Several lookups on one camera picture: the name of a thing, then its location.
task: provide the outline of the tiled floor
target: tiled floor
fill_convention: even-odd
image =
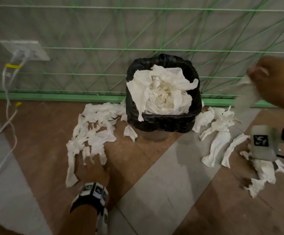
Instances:
[[[66,143],[84,106],[23,102],[14,120],[19,140],[14,150],[16,167],[45,218],[48,226],[44,227],[53,234],[80,188],[80,184],[65,186]],[[248,132],[250,125],[269,124],[279,130],[284,126],[284,113],[278,109],[250,109],[239,119],[243,124],[230,128],[232,138]],[[0,122],[5,122],[4,101],[0,101]],[[219,162],[208,168],[200,159],[209,154],[215,134],[203,142],[194,132],[171,133],[159,142],[142,137],[132,142],[123,137],[126,125],[118,121],[117,141],[104,145],[111,168],[109,234],[284,234],[284,174],[277,174],[276,185],[267,185],[257,198],[251,198],[242,182],[256,174],[238,155],[246,143],[231,155],[231,169]],[[4,133],[13,143],[10,129]]]

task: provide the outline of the wall socket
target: wall socket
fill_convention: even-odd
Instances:
[[[0,43],[10,52],[14,53],[17,49],[22,51],[33,51],[29,60],[50,61],[50,57],[36,40],[1,40]]]

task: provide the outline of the black garbage bag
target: black garbage bag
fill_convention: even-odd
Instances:
[[[127,82],[133,79],[133,75],[136,70],[151,70],[151,67],[153,67],[154,64],[163,66],[164,68],[179,67],[182,69],[185,78],[191,83],[194,79],[198,79],[199,81],[199,76],[190,61],[184,60],[178,56],[160,54],[158,57],[134,60],[127,71]],[[198,83],[197,88],[187,91],[187,93],[192,96],[192,104],[187,114],[157,115],[142,113],[144,121],[141,122],[138,121],[139,112],[132,100],[128,87],[126,87],[126,113],[128,116],[128,123],[135,128],[146,132],[152,132],[155,130],[179,133],[189,132],[194,126],[195,116],[197,116],[202,110],[199,84],[200,82]]]

